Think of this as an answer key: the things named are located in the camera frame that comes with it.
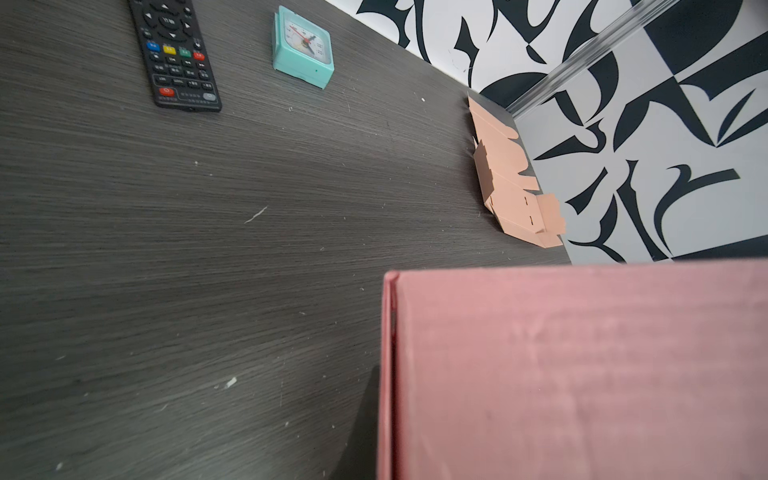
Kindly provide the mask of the pink cardboard box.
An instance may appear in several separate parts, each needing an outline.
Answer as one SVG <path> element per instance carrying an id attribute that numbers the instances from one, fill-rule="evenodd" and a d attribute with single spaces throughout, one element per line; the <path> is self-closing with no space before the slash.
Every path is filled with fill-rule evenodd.
<path id="1" fill-rule="evenodd" d="M 392 271 L 381 479 L 763 479 L 767 264 Z"/>

